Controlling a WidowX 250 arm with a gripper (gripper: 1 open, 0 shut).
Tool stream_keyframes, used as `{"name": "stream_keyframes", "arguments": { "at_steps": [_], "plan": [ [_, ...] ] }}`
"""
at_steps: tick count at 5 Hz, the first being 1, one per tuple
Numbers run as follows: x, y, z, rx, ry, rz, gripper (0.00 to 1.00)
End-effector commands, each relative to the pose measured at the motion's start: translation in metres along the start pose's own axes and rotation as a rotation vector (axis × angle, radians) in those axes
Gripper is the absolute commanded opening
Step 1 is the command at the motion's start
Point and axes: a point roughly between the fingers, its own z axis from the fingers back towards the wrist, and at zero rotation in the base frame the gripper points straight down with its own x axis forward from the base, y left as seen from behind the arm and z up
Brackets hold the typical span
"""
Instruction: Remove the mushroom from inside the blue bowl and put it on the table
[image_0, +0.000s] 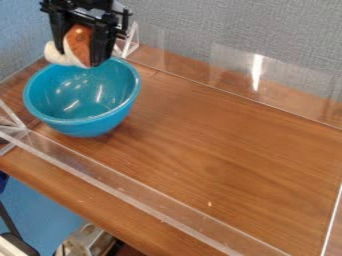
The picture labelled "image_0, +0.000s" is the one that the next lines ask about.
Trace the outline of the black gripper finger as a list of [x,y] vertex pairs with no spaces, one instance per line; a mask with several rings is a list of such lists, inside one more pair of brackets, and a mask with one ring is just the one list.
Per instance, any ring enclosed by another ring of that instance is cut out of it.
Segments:
[[51,30],[53,35],[53,42],[56,49],[60,54],[64,53],[63,40],[64,36],[72,26],[69,12],[68,11],[53,11],[49,14]]
[[101,23],[96,23],[92,27],[91,35],[91,66],[96,67],[111,57],[115,44],[115,30]]

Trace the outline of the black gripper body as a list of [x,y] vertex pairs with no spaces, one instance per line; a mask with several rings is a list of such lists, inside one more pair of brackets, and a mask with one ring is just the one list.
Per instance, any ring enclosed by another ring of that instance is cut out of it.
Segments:
[[41,0],[40,10],[48,17],[53,11],[68,11],[72,26],[80,24],[91,27],[103,23],[113,26],[120,38],[128,34],[132,11],[117,0]]

